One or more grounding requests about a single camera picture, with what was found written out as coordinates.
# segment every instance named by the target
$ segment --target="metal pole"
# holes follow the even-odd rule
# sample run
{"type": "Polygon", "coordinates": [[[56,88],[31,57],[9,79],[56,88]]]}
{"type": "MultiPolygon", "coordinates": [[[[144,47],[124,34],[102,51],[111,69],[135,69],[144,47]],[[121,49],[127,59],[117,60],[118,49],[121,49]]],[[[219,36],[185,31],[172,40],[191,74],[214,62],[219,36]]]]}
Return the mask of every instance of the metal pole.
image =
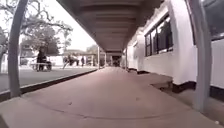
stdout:
{"type": "Polygon", "coordinates": [[[100,47],[98,46],[98,69],[100,69],[100,47]]]}
{"type": "Polygon", "coordinates": [[[8,76],[11,97],[21,95],[18,69],[18,49],[20,30],[28,0],[20,0],[15,10],[9,35],[8,76]]]}
{"type": "Polygon", "coordinates": [[[193,107],[204,112],[204,108],[209,96],[212,48],[211,34],[209,32],[205,11],[201,0],[187,0],[192,12],[193,31],[198,48],[198,75],[196,86],[196,97],[193,107]]]}

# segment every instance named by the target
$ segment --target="ground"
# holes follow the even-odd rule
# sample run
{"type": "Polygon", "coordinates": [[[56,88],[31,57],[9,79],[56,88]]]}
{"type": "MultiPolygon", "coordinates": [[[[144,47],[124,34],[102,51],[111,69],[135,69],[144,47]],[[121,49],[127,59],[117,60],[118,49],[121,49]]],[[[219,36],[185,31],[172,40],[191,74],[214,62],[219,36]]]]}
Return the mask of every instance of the ground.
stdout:
{"type": "MultiPolygon", "coordinates": [[[[94,67],[66,67],[64,70],[61,67],[53,67],[53,70],[50,72],[36,72],[33,71],[30,67],[22,66],[19,70],[20,75],[20,85],[29,85],[40,83],[44,81],[54,80],[66,76],[71,76],[83,72],[87,72],[95,69],[94,67]]],[[[9,89],[8,85],[8,75],[2,74],[0,75],[0,92],[6,91],[9,89]]]]}
{"type": "Polygon", "coordinates": [[[1,128],[222,128],[145,78],[105,68],[27,93],[0,103],[1,128]]]}

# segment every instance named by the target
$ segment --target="ceiling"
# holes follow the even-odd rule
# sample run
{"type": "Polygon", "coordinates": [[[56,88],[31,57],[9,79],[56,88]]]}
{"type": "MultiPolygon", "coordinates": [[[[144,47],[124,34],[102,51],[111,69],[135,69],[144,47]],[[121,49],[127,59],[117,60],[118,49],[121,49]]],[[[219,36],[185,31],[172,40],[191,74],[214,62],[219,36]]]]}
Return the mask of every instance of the ceiling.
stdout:
{"type": "Polygon", "coordinates": [[[121,53],[161,0],[57,0],[107,53],[121,53]]]}

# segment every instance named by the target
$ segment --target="concrete walkway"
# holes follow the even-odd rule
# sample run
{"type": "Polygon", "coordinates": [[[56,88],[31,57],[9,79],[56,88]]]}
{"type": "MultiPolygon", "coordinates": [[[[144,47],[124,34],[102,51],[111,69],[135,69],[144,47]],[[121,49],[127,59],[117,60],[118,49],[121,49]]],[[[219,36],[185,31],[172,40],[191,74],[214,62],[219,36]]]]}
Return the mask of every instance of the concrete walkway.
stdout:
{"type": "Polygon", "coordinates": [[[3,102],[0,115],[1,128],[222,128],[119,68],[3,102]]]}

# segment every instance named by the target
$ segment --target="curb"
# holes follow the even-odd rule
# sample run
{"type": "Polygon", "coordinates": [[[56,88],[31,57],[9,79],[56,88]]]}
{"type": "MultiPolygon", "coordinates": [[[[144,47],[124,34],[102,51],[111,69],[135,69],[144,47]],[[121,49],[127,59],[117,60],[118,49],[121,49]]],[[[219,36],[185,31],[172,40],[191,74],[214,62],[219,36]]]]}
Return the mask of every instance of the curb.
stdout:
{"type": "MultiPolygon", "coordinates": [[[[52,85],[61,83],[61,82],[65,82],[80,76],[84,76],[90,73],[93,73],[97,71],[97,69],[92,70],[92,71],[88,71],[88,72],[84,72],[84,73],[80,73],[80,74],[76,74],[76,75],[71,75],[71,76],[67,76],[67,77],[62,77],[62,78],[58,78],[58,79],[54,79],[54,80],[50,80],[50,81],[45,81],[45,82],[41,82],[41,83],[36,83],[36,84],[30,84],[30,85],[25,85],[22,86],[21,89],[21,93],[25,94],[28,92],[33,92],[42,88],[47,88],[50,87],[52,85]]],[[[0,92],[0,102],[6,101],[10,99],[10,91],[4,91],[4,92],[0,92]]]]}

